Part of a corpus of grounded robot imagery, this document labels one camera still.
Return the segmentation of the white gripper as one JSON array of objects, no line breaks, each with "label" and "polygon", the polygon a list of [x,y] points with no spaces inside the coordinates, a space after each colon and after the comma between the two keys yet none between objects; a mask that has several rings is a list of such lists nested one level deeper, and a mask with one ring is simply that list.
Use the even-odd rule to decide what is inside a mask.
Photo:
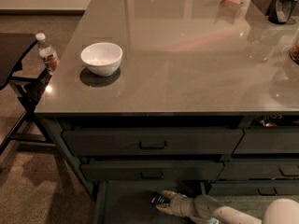
[{"label": "white gripper", "polygon": [[161,194],[168,199],[171,199],[169,203],[157,204],[156,208],[165,214],[170,216],[175,215],[177,217],[195,217],[197,212],[194,206],[194,199],[187,197],[184,194],[176,193],[172,190],[163,190]]}]

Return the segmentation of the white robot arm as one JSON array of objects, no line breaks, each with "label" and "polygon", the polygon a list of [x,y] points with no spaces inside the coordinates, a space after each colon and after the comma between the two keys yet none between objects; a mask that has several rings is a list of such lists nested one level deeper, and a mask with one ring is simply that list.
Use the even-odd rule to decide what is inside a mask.
[{"label": "white robot arm", "polygon": [[299,203],[277,199],[265,209],[262,219],[219,203],[208,195],[188,197],[171,190],[155,193],[150,201],[159,211],[187,217],[194,224],[299,224]]}]

